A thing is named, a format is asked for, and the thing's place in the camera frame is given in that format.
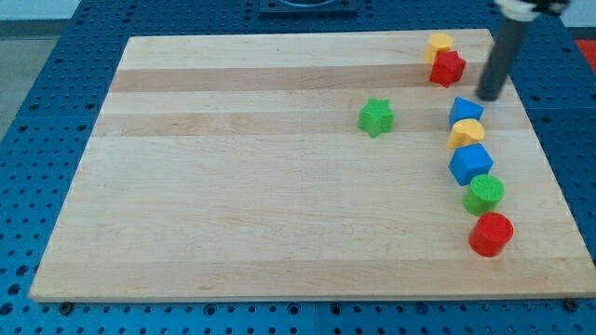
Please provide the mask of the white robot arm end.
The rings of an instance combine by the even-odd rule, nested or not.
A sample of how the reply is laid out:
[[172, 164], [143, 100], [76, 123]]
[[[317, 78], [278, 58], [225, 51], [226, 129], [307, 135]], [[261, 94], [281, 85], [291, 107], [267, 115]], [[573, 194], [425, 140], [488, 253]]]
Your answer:
[[559, 17], [571, 5], [571, 0], [494, 0], [510, 20], [530, 22], [538, 16]]

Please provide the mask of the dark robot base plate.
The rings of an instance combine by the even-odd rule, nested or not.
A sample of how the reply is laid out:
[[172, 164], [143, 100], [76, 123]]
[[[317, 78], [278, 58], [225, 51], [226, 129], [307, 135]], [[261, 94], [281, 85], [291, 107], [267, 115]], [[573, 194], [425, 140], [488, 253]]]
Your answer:
[[356, 14], [359, 0], [259, 0], [261, 17]]

